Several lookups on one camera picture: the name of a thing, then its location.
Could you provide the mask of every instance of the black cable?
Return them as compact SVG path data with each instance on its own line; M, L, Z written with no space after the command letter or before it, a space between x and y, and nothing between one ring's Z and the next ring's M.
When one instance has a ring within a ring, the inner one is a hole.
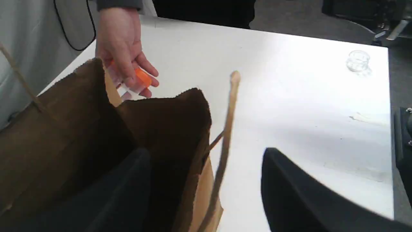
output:
M88 43L88 45L86 45L86 46L85 46L84 48L82 48L82 49L75 48L75 47L70 43L69 39L67 38L66 31L64 30L64 26L63 26L63 23L62 23L62 21L61 21L59 11L58 11L58 9L57 9L56 0L53 0L53 4L54 4L54 9L55 9L56 14L57 14L57 19L59 20L60 27L61 27L61 29L63 30L64 38L66 38L67 43L70 45L70 47L71 47L72 49L74 49L74 50L76 50L76 51L78 51L78 52L84 51L84 50L85 50L89 45L91 45L91 43L93 43L93 41L96 39L96 27L95 27L95 25L94 25L93 16L92 16L91 11L90 11L89 0L86 0L86 5L87 5L87 11L89 12L90 22L91 22L91 25L93 26L93 33L94 33L94 35L93 35L93 39L90 41L90 43Z

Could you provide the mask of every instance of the brown paper bag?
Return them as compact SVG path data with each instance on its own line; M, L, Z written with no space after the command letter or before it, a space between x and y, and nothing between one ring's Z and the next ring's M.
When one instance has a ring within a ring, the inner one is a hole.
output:
M39 96L45 109L31 103L0 132L0 225L59 204L144 147L152 165L144 231L196 231L213 186L202 92L120 104L103 80L99 59L85 63ZM221 215L218 203L207 231Z

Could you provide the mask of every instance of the white wall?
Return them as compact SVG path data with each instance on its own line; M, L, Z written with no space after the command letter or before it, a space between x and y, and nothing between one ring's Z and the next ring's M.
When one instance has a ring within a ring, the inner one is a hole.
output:
M81 48L93 38L86 0L56 0L71 43ZM96 26L96 4L90 2ZM30 88L40 92L79 54L67 44L53 0L1 0L0 41L15 59ZM30 102L0 54L0 129Z

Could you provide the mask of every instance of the dark sleeve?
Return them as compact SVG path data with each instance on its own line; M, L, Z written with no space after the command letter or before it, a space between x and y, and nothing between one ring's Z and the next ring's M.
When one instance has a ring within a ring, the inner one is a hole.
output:
M142 0L97 0L97 10L112 8L112 7L130 7L140 10L143 8Z

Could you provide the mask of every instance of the pill bottle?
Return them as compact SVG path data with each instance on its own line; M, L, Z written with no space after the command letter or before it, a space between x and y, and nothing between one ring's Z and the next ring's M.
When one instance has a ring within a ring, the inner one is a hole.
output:
M113 81L113 84L116 86L117 92L121 97L124 96L126 93L129 93L132 96L132 98L135 98L144 89L148 88L152 84L152 79L150 78L149 74L147 74L138 66L134 67L134 72L136 74L136 84L134 85L133 90L128 88L126 84L123 82L123 79L121 78L114 61L112 61L109 67L107 67L107 71L110 75L110 78Z

